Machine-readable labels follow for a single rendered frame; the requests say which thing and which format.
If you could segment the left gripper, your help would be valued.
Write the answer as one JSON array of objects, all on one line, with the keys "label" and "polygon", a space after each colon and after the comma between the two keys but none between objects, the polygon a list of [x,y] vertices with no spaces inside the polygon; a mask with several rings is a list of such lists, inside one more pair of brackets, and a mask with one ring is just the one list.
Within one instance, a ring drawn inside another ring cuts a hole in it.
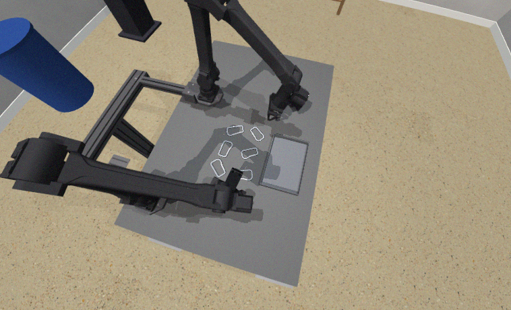
[{"label": "left gripper", "polygon": [[[274,120],[274,119],[279,119],[281,117],[280,114],[283,113],[283,110],[278,108],[278,105],[281,103],[281,101],[284,100],[284,99],[281,99],[278,94],[276,93],[272,93],[270,95],[270,99],[269,99],[269,107],[268,107],[268,121],[271,121],[271,120]],[[277,111],[277,112],[275,112]],[[274,116],[270,119],[270,115]]]}]

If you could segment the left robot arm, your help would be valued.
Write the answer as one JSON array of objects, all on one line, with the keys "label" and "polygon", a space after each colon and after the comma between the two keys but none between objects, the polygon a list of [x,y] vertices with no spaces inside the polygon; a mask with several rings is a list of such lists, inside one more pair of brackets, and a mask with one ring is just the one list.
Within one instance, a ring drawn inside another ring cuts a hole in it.
[{"label": "left robot arm", "polygon": [[[284,110],[289,105],[293,112],[301,109],[309,96],[309,92],[299,85],[303,76],[301,70],[278,50],[238,0],[184,0],[184,2],[191,13],[198,52],[200,71],[197,78],[200,86],[198,100],[213,103],[219,91],[219,85],[216,85],[215,81],[220,79],[218,77],[220,71],[213,61],[210,12],[218,21],[222,19],[231,25],[274,71],[282,84],[277,94],[284,99],[278,108]],[[226,6],[223,5],[225,2]]]}]

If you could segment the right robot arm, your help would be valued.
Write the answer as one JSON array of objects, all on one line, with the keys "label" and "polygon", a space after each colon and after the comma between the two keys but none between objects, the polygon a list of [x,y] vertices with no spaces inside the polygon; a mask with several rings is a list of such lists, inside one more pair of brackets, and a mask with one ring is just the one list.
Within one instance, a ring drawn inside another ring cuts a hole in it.
[{"label": "right robot arm", "polygon": [[17,143],[11,155],[16,160],[7,162],[0,177],[15,180],[12,189],[61,197],[68,185],[114,193],[121,198],[120,204],[149,212],[161,197],[217,213],[251,213],[253,196],[240,195],[235,189],[243,175],[237,168],[231,169],[225,182],[188,183],[93,160],[82,155],[85,146],[75,139],[42,132],[39,138]]}]

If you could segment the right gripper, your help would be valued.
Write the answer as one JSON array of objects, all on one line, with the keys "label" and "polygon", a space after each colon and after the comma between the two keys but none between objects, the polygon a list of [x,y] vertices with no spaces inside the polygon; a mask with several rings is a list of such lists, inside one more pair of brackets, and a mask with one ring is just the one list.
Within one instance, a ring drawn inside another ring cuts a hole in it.
[{"label": "right gripper", "polygon": [[[211,185],[213,185],[213,184],[217,184],[217,182],[219,182],[219,181],[222,181],[222,180],[220,180],[220,179],[219,179],[219,178],[217,178],[217,177],[214,177],[214,178],[212,179]],[[224,181],[222,181],[222,182],[224,182]],[[245,195],[245,194],[246,194],[246,191],[244,191],[244,190],[238,190],[238,191],[237,191],[237,193],[238,193],[238,194],[240,194],[240,195]]]}]

